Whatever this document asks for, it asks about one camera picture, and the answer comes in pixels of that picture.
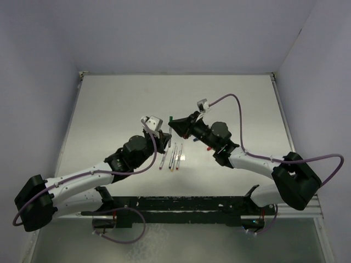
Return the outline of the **green whiteboard marker pen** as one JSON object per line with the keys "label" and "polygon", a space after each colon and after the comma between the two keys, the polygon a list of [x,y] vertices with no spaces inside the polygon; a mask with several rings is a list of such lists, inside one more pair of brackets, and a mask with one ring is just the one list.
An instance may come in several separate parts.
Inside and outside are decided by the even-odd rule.
{"label": "green whiteboard marker pen", "polygon": [[170,125],[168,125],[168,126],[169,126],[168,133],[170,135],[169,141],[168,141],[168,147],[170,148],[171,147],[171,142],[172,142],[172,127]]}

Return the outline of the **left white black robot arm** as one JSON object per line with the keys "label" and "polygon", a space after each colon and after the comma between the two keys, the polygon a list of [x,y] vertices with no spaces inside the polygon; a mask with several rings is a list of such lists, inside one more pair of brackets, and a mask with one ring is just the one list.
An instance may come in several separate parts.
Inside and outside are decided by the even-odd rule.
{"label": "left white black robot arm", "polygon": [[153,165],[140,169],[149,158],[163,154],[171,134],[143,131],[131,137],[115,153],[97,165],[60,178],[44,179],[40,174],[30,177],[14,199],[18,210],[13,225],[33,232],[53,219],[81,211],[97,211],[106,215],[113,202],[104,189],[106,185],[141,174]]}

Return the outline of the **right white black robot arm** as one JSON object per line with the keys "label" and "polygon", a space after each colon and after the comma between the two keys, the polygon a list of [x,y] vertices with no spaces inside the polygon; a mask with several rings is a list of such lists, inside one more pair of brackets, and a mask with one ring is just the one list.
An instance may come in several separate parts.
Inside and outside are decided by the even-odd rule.
{"label": "right white black robot arm", "polygon": [[304,210],[321,187],[320,178],[300,155],[289,152],[279,161],[251,157],[232,142],[226,123],[214,122],[208,126],[197,111],[186,118],[169,121],[168,125],[181,138],[194,136],[212,148],[219,165],[248,170],[272,180],[269,185],[252,187],[246,194],[244,209],[249,214],[257,214],[266,205],[284,203],[295,210]]}

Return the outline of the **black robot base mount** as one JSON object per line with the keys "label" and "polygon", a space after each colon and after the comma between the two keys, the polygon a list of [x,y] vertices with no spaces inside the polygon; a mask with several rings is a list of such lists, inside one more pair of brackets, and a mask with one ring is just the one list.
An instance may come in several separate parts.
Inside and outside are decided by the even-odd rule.
{"label": "black robot base mount", "polygon": [[258,207],[245,196],[112,196],[97,187],[102,205],[83,216],[108,216],[106,227],[130,228],[133,224],[222,224],[245,229],[262,229],[264,216],[274,215],[273,205]]}

